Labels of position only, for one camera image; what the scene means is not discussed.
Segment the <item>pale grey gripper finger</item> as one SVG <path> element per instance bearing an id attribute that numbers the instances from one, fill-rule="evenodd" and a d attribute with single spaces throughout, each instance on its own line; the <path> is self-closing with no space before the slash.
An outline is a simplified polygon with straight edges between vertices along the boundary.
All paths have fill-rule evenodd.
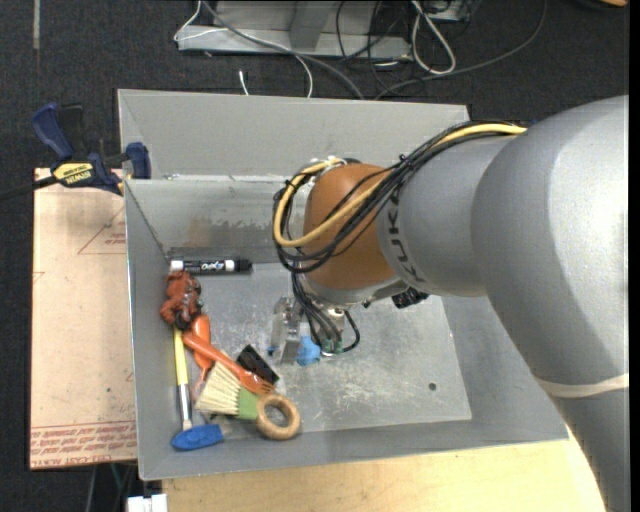
<path id="1" fill-rule="evenodd" d="M 291 306 L 284 314 L 282 324 L 281 364 L 292 364 L 298 355 L 301 340 L 300 324 L 302 310 L 298 305 Z"/>
<path id="2" fill-rule="evenodd" d="M 288 333 L 288 313 L 290 303 L 287 297 L 280 297 L 276 302 L 272 315 L 270 338 L 270 355 L 275 356 L 284 346 Z"/>

